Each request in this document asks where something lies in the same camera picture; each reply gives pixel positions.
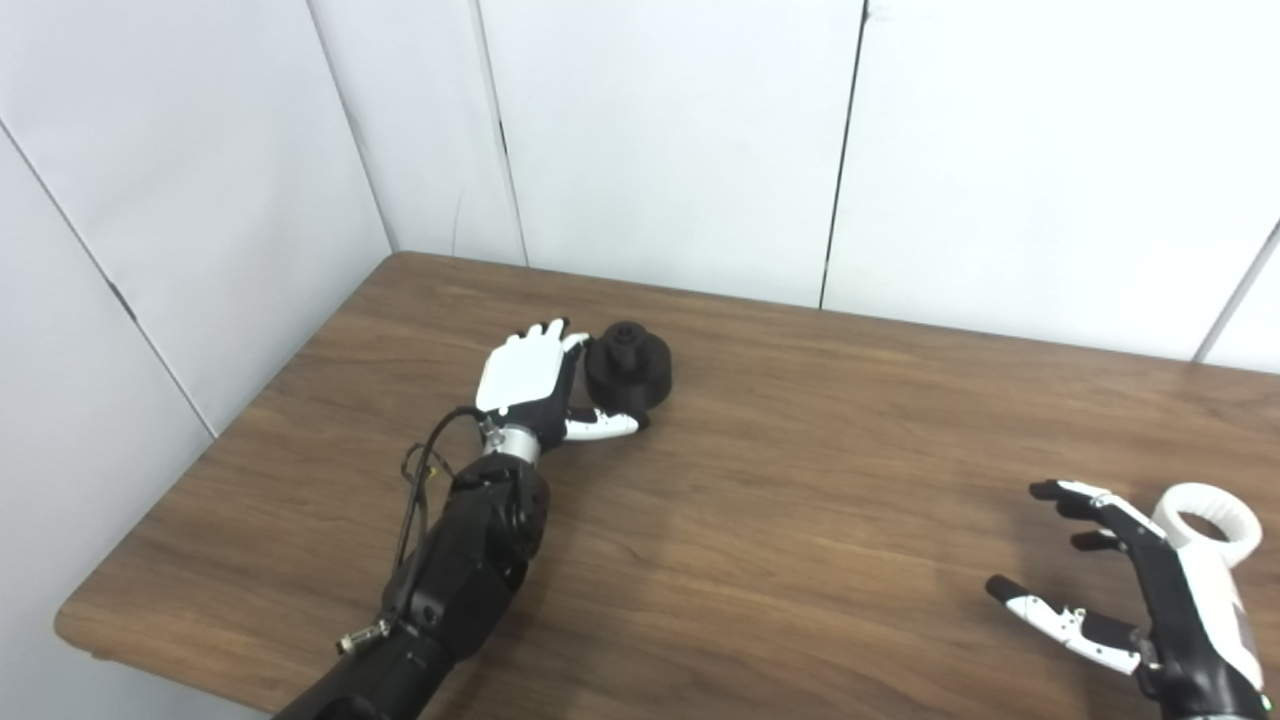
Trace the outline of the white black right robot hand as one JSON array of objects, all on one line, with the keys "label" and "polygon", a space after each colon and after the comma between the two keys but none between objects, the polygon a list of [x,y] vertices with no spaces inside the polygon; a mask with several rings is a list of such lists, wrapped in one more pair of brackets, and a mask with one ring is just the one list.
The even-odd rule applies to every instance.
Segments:
[{"label": "white black right robot hand", "polygon": [[1089,661],[1133,676],[1165,719],[1266,719],[1272,702],[1234,569],[1263,538],[1254,511],[1206,483],[1169,487],[1152,512],[1110,489],[1078,480],[1029,486],[1094,530],[1071,538],[1083,552],[1112,550],[1130,560],[1149,626],[1051,603],[1004,575],[987,593],[1027,625]]}]

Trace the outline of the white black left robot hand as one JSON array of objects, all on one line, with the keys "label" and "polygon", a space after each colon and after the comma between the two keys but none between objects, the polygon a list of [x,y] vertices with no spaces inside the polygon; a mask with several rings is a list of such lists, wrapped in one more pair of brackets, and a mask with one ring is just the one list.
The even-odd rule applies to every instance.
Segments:
[{"label": "white black left robot hand", "polygon": [[613,439],[648,428],[643,413],[572,405],[579,361],[593,337],[567,332],[567,325],[564,318],[535,323],[490,351],[475,397],[495,433],[486,441],[488,454],[535,465],[566,441]]}]

